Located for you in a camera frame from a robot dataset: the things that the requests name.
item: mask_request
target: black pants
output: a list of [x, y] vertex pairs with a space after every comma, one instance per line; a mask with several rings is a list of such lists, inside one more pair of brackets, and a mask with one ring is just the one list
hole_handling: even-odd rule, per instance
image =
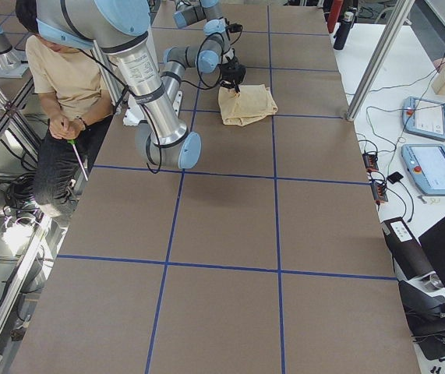
[[[76, 139], [80, 158], [87, 158], [88, 171], [94, 166], [97, 154], [110, 126], [112, 116], [96, 122]], [[73, 147], [65, 139], [55, 139], [49, 130], [38, 154], [37, 171], [34, 179], [34, 197], [41, 210], [67, 228], [76, 202], [70, 199], [70, 181], [79, 170], [79, 162]]]

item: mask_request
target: beige cloth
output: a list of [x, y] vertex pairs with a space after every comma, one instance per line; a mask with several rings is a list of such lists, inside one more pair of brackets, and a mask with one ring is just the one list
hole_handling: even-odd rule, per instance
[[277, 112], [270, 89], [263, 84], [239, 86], [240, 92], [221, 87], [219, 106], [225, 125], [245, 126]]
[[26, 41], [26, 56], [36, 94], [56, 92], [63, 113], [70, 119], [84, 115], [107, 90], [99, 66], [81, 52], [58, 53], [35, 36]]

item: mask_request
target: beige t-shirt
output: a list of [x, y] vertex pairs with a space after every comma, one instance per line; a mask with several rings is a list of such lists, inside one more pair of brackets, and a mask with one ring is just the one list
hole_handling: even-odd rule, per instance
[[35, 36], [26, 41], [26, 57], [36, 94], [56, 92], [63, 114], [70, 120], [84, 115], [107, 87], [96, 62], [81, 52], [58, 53]]

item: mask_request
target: power strip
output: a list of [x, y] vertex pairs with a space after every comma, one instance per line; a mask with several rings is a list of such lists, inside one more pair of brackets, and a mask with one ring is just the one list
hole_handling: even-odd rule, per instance
[[367, 172], [378, 171], [378, 157], [371, 153], [363, 153], [362, 160], [364, 161], [364, 166]]
[[373, 198], [376, 202], [376, 204], [383, 204], [388, 202], [387, 192], [383, 191], [382, 186], [376, 182], [371, 181], [371, 192], [373, 193]]

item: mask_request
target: screwdriver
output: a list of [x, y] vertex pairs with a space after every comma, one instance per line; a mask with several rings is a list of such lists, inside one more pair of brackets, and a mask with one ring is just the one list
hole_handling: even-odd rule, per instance
[[69, 139], [69, 140], [67, 140], [67, 142], [72, 145], [73, 152], [75, 152], [76, 159], [79, 161], [80, 168], [82, 169], [83, 177], [85, 178], [86, 181], [89, 181], [89, 178], [87, 177], [87, 173], [85, 172], [85, 167], [83, 166], [83, 163], [82, 163], [82, 159], [80, 159], [79, 152], [78, 152], [78, 150], [76, 150], [75, 140]]

